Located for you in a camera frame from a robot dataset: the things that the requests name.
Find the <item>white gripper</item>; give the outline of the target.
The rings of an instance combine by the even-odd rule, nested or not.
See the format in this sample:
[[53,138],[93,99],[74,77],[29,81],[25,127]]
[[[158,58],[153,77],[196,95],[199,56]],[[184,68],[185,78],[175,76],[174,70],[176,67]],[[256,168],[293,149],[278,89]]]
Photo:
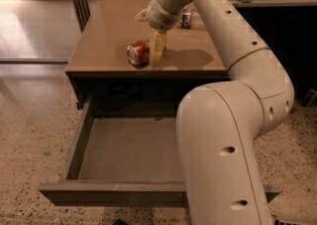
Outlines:
[[179,10],[174,8],[170,0],[151,0],[147,9],[143,9],[136,16],[136,21],[146,21],[149,25],[161,31],[150,35],[150,64],[159,63],[166,47],[167,33],[178,20]]

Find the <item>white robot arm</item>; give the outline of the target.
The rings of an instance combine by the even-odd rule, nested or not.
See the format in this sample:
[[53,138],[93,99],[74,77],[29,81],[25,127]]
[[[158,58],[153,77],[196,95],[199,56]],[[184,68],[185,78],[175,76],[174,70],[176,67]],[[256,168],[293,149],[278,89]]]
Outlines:
[[192,225],[273,225],[254,140],[278,126],[294,101],[273,51],[229,0],[152,0],[151,27],[167,31],[192,3],[229,74],[189,91],[176,141]]

